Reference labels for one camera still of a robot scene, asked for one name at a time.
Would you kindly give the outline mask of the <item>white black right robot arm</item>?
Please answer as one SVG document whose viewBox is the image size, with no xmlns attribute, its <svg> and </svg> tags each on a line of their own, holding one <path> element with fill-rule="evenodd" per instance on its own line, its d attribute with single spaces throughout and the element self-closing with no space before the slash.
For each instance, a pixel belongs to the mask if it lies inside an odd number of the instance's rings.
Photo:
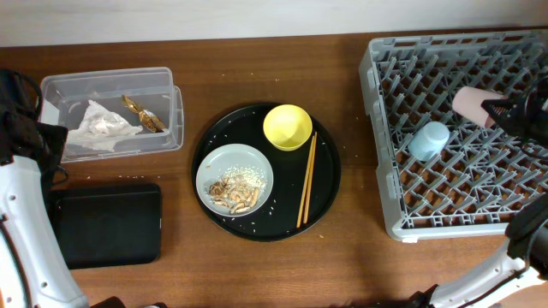
<svg viewBox="0 0 548 308">
<path fill-rule="evenodd" d="M 457 114 L 482 128 L 496 124 L 517 137 L 521 151 L 534 140 L 547 145 L 547 74 L 515 98 L 465 86 L 452 102 Z M 547 281 L 547 196 L 525 206 L 505 229 L 505 240 L 486 261 L 461 278 L 415 293 L 403 307 L 489 307 L 523 288 Z"/>
</svg>

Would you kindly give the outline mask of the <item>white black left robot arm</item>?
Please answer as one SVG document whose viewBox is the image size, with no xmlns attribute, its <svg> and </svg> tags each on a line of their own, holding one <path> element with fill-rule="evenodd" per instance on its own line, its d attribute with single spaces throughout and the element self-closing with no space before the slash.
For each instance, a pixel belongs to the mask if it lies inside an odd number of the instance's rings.
<svg viewBox="0 0 548 308">
<path fill-rule="evenodd" d="M 39 118 L 43 94 L 30 77 L 1 71 L 1 305 L 87 307 L 45 207 L 68 130 Z"/>
</svg>

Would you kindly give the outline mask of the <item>yellow bowl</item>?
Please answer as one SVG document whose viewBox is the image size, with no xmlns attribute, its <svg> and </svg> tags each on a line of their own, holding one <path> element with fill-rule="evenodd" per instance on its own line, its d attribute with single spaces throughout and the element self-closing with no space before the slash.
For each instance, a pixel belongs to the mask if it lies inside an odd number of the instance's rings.
<svg viewBox="0 0 548 308">
<path fill-rule="evenodd" d="M 311 116 L 301 107 L 281 104 L 267 113 L 263 132 L 267 140 L 281 151 L 294 151 L 304 145 L 313 131 Z"/>
</svg>

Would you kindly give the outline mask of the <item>white paper napkin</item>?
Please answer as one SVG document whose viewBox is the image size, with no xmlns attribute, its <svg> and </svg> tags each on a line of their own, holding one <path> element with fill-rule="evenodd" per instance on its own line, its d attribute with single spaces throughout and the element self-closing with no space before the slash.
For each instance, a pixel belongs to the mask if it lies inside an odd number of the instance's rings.
<svg viewBox="0 0 548 308">
<path fill-rule="evenodd" d="M 117 141 L 110 138 L 131 137 L 143 130 L 142 126 L 130 125 L 116 112 L 107 110 L 93 100 L 88 103 L 79 127 L 68 131 L 68 144 L 113 152 Z"/>
</svg>

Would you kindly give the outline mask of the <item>pink cup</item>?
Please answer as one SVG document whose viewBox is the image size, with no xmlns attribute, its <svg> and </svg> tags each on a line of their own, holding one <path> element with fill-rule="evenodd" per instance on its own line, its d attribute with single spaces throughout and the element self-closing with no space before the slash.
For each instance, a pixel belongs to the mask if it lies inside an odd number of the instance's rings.
<svg viewBox="0 0 548 308">
<path fill-rule="evenodd" d="M 503 95 L 489 92 L 469 86 L 464 86 L 457 91 L 453 101 L 452 109 L 460 116 L 470 120 L 482 128 L 490 128 L 494 121 L 489 114 L 481 107 L 485 100 L 503 99 Z"/>
</svg>

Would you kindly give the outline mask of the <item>light blue cup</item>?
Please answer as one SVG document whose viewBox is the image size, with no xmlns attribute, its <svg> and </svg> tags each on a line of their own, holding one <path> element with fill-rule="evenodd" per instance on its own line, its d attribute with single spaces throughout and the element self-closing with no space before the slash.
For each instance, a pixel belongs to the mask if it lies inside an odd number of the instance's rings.
<svg viewBox="0 0 548 308">
<path fill-rule="evenodd" d="M 410 140 L 409 153 L 421 161 L 439 154 L 449 140 L 449 129 L 439 121 L 428 122 Z"/>
</svg>

